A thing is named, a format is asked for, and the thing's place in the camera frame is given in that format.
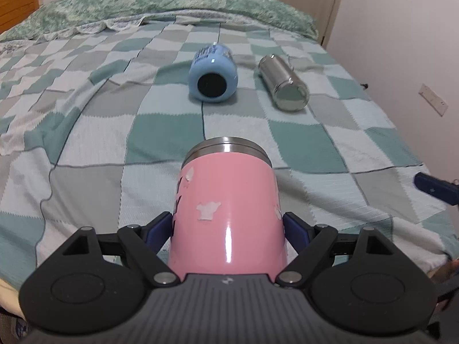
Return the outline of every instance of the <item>pink tumbler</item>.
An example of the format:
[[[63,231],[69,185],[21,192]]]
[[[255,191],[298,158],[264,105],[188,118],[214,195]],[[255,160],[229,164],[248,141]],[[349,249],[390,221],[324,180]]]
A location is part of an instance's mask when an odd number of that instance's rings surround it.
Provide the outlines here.
[[[256,143],[203,141],[185,157],[177,185],[169,266],[188,273],[269,274],[287,264],[271,161]]]

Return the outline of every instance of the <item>electrical socket panel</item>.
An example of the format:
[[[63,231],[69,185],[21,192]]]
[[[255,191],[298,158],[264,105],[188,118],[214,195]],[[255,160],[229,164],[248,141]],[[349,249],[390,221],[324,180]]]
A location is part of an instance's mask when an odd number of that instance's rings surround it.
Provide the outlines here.
[[[448,105],[426,84],[422,84],[419,94],[438,112],[440,116],[445,115]]]

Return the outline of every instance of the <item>bed sheet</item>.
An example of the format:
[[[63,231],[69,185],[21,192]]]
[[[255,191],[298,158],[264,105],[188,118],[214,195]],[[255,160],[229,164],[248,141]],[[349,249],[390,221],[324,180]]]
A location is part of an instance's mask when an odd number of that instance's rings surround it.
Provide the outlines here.
[[[238,66],[220,104],[188,93],[191,60],[219,42]],[[256,66],[278,54],[308,85],[276,109]],[[442,202],[415,189],[425,166],[384,112],[315,41],[276,28],[151,21],[0,56],[0,278],[19,289],[81,226],[115,232],[172,211],[187,151],[239,136],[270,157],[281,207],[341,232],[379,229],[425,271],[459,256]],[[168,243],[159,255],[167,259]],[[295,251],[288,246],[289,259]]]

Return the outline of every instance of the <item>silver screw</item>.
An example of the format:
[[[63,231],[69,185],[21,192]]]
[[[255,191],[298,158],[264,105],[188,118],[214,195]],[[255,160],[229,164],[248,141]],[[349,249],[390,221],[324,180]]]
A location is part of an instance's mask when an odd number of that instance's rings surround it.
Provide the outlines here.
[[[174,273],[169,273],[168,271],[163,271],[161,273],[156,274],[153,279],[155,280],[156,283],[159,284],[171,284],[175,282],[177,277],[175,276]]]
[[[284,283],[297,283],[303,276],[297,271],[283,271],[279,274],[279,279]]]

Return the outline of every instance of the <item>blue and white object on floor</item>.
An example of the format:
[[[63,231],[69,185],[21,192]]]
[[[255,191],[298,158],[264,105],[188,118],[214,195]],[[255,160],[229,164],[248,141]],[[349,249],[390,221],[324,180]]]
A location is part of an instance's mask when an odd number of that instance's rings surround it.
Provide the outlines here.
[[[188,84],[190,94],[203,102],[222,102],[237,89],[237,67],[231,50],[214,43],[196,53]]]

